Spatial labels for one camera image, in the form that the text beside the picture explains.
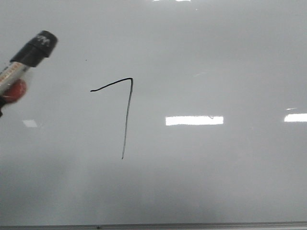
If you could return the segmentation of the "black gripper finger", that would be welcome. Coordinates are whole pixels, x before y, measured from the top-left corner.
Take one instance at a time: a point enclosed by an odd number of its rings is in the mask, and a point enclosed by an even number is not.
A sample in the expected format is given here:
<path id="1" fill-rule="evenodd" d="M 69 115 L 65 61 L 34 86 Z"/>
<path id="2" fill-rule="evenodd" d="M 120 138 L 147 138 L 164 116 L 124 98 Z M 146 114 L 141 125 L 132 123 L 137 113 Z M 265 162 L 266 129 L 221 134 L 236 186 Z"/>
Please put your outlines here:
<path id="1" fill-rule="evenodd" d="M 2 107 L 3 107 L 3 98 L 0 97 L 0 117 L 2 117 L 3 113 L 2 113 Z"/>

